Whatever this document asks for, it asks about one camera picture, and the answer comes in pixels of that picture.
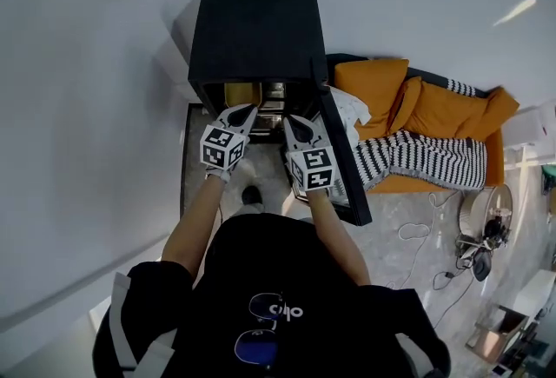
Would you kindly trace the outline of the round metal side table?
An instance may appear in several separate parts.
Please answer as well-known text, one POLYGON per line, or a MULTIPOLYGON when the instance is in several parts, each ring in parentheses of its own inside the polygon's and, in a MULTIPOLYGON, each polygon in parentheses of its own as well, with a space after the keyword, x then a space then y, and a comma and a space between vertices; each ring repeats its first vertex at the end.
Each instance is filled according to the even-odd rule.
POLYGON ((497 187, 472 191, 460 207, 460 234, 465 242, 483 242, 486 223, 501 216, 510 229, 513 219, 513 196, 505 184, 497 187))

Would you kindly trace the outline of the striped black white pillow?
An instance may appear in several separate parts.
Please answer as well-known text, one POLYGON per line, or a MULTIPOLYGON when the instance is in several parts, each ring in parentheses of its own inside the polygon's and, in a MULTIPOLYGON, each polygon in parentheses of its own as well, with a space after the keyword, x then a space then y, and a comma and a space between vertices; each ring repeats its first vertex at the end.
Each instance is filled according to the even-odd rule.
POLYGON ((473 86, 470 86, 465 83, 461 83, 459 81, 448 79, 447 80, 447 89, 463 96, 475 97, 476 96, 476 89, 473 86))

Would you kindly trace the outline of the black gadget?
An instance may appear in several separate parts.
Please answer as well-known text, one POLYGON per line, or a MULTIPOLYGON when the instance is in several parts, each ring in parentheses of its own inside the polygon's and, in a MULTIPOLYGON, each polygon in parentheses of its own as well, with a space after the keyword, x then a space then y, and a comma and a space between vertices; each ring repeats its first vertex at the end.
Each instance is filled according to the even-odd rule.
POLYGON ((478 249, 472 258, 473 276, 478 282, 487 279, 492 269, 491 252, 486 249, 478 249))

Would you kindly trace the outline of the black device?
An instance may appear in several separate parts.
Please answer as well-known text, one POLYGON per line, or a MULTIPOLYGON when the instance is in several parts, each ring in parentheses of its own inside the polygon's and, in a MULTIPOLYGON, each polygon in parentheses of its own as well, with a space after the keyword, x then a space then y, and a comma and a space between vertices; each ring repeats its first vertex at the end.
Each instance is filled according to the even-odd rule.
POLYGON ((507 243, 508 241, 508 227, 503 223, 501 216, 495 216, 493 219, 486 223, 484 228, 483 237, 492 243, 507 243))

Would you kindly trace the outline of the white wristband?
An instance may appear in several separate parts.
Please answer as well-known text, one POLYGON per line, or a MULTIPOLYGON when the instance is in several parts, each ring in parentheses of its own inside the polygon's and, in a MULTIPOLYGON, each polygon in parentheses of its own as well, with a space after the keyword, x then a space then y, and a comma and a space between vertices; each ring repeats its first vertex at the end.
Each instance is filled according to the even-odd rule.
POLYGON ((206 178, 215 176, 220 178, 223 182, 228 183, 231 179, 231 171, 229 169, 220 169, 217 167, 208 166, 205 171, 206 178))

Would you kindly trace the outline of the orange sofa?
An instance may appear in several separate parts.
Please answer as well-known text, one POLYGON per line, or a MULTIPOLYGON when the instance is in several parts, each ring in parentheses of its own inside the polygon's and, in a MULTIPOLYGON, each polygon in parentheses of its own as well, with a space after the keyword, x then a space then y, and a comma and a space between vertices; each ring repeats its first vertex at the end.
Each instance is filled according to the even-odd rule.
MULTIPOLYGON (((369 59, 363 56, 354 56, 350 54, 329 54, 327 56, 327 63, 328 63, 328 75, 329 75, 330 85, 332 87, 335 87, 334 67, 337 64, 359 62, 365 60, 373 60, 373 59, 369 59)), ((431 83, 435 86, 444 88, 446 90, 447 90, 447 80, 452 79, 425 70, 415 69, 411 67, 409 64, 405 80, 414 76, 420 76, 424 82, 431 83)), ((478 88, 475 89, 476 89, 475 97, 485 99, 488 97, 490 92, 496 88, 489 91, 483 91, 478 88)), ((497 187, 502 185, 504 182, 504 157, 503 157, 503 142, 502 142, 501 128, 495 131, 493 134, 491 134, 483 142, 486 145, 486 151, 487 151, 486 184, 483 188, 497 187)), ((388 176, 384 181, 379 183, 375 188, 370 189, 367 192, 375 191, 377 193, 412 193, 412 192, 437 191, 443 189, 444 188, 442 187, 438 187, 436 185, 433 185, 431 183, 419 179, 391 175, 388 176)))

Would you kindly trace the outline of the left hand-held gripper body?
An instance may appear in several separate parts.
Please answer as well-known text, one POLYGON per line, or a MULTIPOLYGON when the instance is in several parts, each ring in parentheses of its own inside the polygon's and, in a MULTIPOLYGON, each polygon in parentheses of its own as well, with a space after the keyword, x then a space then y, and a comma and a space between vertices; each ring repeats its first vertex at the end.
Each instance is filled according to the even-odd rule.
POLYGON ((248 144, 249 127, 227 128, 209 124, 200 141, 200 160, 207 167, 230 171, 243 158, 248 144))

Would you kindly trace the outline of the green round object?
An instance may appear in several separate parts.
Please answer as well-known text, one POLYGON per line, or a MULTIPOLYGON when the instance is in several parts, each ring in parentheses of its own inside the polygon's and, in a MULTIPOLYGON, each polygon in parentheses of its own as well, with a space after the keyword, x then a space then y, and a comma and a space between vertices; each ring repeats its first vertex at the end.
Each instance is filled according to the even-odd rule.
POLYGON ((547 196, 556 188, 556 164, 542 165, 541 174, 542 195, 547 196))

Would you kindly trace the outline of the yellow container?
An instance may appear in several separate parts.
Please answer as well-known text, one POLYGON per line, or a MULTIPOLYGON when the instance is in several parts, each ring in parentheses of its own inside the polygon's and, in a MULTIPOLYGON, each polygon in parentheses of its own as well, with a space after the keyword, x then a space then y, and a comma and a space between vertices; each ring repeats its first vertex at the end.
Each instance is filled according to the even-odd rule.
POLYGON ((261 105, 261 83, 225 83, 224 101, 228 108, 242 104, 261 105))

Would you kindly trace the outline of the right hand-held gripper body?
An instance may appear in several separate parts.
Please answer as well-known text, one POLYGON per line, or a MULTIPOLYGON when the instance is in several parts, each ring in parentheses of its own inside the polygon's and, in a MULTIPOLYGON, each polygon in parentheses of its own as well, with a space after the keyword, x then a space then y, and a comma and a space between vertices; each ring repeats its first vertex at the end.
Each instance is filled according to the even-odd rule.
POLYGON ((336 174, 336 161, 331 145, 295 149, 288 145, 287 167, 295 185, 303 192, 329 189, 336 174))

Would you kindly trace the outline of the person's left forearm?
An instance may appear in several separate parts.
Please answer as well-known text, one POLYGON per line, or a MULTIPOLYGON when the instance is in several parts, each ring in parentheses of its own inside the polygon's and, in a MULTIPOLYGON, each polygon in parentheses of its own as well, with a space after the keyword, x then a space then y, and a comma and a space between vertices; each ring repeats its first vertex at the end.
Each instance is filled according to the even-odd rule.
POLYGON ((209 175, 170 234, 162 261, 182 265, 195 280, 202 265, 226 183, 209 175))

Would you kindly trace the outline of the white cabinet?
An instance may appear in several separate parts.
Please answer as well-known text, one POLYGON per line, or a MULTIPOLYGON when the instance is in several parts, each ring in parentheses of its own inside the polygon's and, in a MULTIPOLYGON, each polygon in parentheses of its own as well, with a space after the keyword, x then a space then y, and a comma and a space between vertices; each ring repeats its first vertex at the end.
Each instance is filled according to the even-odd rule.
POLYGON ((545 306, 550 297, 556 272, 540 269, 516 295, 513 310, 532 320, 545 306))

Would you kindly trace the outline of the orange sofa cushion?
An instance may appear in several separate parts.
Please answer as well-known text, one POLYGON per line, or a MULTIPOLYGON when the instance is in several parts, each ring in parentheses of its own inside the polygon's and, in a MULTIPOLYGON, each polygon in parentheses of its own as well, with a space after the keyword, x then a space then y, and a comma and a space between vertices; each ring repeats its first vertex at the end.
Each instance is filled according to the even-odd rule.
POLYGON ((389 135, 400 129, 426 135, 432 129, 427 121, 432 114, 426 109, 426 93, 425 82, 420 76, 411 77, 400 85, 388 116, 389 135))
POLYGON ((407 59, 374 59, 334 67, 335 87, 367 105, 371 119, 366 124, 358 121, 355 126, 361 141, 387 135, 392 122, 391 110, 408 66, 407 59))
POLYGON ((422 82, 404 129, 433 138, 467 138, 477 128, 487 99, 463 96, 422 82))
POLYGON ((519 106, 503 87, 494 89, 485 99, 473 98, 471 115, 459 126, 455 137, 484 142, 514 115, 519 106))

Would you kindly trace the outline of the black white striped blanket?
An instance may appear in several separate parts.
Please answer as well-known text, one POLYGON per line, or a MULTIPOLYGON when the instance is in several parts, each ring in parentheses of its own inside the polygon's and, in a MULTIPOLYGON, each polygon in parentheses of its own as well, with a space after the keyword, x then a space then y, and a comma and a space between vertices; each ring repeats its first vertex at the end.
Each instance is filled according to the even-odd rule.
POLYGON ((471 138, 432 138, 401 129, 360 141, 354 159, 366 191, 391 175, 455 190, 482 189, 487 179, 487 147, 471 138))

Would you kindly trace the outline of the dark-framed eyeglasses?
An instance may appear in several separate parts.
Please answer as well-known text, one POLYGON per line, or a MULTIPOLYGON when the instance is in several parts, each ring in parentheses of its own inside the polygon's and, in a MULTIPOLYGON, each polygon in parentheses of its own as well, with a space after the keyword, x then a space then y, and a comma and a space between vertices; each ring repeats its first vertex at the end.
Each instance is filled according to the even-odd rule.
POLYGON ((254 295, 248 304, 249 313, 259 326, 240 334, 235 342, 235 356, 242 362, 271 369, 278 352, 276 329, 285 309, 285 301, 277 293, 254 295))

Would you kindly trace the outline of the white box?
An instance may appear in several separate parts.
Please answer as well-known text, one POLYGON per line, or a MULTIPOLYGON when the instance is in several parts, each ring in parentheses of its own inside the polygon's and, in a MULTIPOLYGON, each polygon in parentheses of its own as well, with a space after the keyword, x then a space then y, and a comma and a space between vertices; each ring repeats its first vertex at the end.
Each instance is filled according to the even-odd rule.
POLYGON ((518 110, 503 124, 502 137, 505 148, 537 143, 556 146, 556 100, 518 110))

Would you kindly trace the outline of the person's right forearm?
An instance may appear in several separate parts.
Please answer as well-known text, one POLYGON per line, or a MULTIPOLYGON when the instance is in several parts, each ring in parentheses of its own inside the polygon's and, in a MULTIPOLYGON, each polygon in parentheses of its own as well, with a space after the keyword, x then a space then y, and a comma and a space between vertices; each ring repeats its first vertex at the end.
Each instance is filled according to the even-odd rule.
POLYGON ((307 193, 316 233, 341 269, 359 286, 371 284, 367 264, 324 189, 307 193))

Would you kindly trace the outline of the black cabinet with door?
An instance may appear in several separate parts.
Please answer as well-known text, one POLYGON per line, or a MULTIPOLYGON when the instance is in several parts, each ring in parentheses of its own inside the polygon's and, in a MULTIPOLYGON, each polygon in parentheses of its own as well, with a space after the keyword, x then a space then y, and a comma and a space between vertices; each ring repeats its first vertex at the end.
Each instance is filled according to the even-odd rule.
POLYGON ((328 66, 317 0, 200 0, 188 80, 211 116, 224 111, 225 83, 283 83, 284 110, 263 110, 255 143, 284 142, 272 123, 290 114, 320 117, 339 163, 346 200, 334 208, 345 222, 372 221, 340 115, 328 86, 328 66))

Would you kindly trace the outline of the dark-framed floor mat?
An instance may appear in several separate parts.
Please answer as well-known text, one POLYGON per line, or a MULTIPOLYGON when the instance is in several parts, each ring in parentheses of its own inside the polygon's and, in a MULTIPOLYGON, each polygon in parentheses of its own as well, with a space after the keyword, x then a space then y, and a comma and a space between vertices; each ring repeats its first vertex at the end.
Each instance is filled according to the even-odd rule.
POLYGON ((199 162, 199 139, 202 127, 210 122, 210 115, 199 103, 188 105, 183 130, 182 168, 180 180, 180 216, 190 205, 193 195, 200 188, 204 168, 199 162))

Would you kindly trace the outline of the person's black shirt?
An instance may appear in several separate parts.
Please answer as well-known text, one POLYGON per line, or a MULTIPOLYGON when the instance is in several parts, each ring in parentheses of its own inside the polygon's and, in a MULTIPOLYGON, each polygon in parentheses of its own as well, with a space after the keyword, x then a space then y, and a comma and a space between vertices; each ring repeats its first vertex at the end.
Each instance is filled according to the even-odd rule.
POLYGON ((129 271, 122 329, 141 360, 159 335, 175 332, 161 378, 414 378, 399 343, 405 335, 447 377, 451 360, 417 293, 359 286, 319 240, 312 224, 273 214, 229 218, 208 249, 202 278, 175 262, 129 271), (259 322, 250 299, 285 301, 271 369, 235 356, 235 342, 259 322))

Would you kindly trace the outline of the white cloth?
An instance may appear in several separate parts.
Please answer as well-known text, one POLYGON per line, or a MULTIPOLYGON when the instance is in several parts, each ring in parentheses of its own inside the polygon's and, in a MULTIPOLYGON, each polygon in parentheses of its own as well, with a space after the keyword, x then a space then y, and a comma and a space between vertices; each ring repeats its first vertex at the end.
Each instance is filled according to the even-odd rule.
POLYGON ((359 133, 355 124, 367 124, 371 120, 368 106, 356 96, 347 92, 330 87, 334 103, 340 115, 342 127, 346 132, 351 149, 355 149, 359 142, 359 133))

